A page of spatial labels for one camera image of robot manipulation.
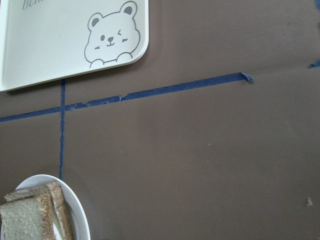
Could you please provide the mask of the bread slice with seeded crust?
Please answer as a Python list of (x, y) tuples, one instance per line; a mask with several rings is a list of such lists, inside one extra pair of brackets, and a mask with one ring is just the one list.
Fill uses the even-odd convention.
[(53, 203), (48, 193), (0, 206), (5, 240), (54, 240)]

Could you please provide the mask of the white round plate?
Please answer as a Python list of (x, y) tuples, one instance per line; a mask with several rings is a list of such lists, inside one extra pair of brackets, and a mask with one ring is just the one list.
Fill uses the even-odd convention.
[(16, 189), (33, 187), (52, 181), (58, 182), (61, 186), (66, 208), (72, 223), (74, 239), (91, 240), (90, 228), (83, 206), (74, 191), (61, 179), (48, 174), (37, 174), (22, 181)]

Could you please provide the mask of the bottom bread slice on plate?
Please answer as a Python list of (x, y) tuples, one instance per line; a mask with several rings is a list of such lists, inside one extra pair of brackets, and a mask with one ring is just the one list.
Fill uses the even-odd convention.
[[(7, 202), (26, 199), (40, 194), (49, 194), (53, 205), (53, 230), (55, 240), (73, 240), (74, 232), (72, 228), (71, 218), (67, 211), (65, 197), (60, 184), (57, 181), (24, 187), (14, 190), (5, 195)], [(2, 223), (2, 230), (4, 239), (4, 226)]]

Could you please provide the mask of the cream tray with bear print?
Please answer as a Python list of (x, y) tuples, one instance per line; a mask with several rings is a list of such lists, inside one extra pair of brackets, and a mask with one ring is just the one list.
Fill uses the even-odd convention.
[(3, 0), (3, 92), (130, 65), (149, 43), (147, 0)]

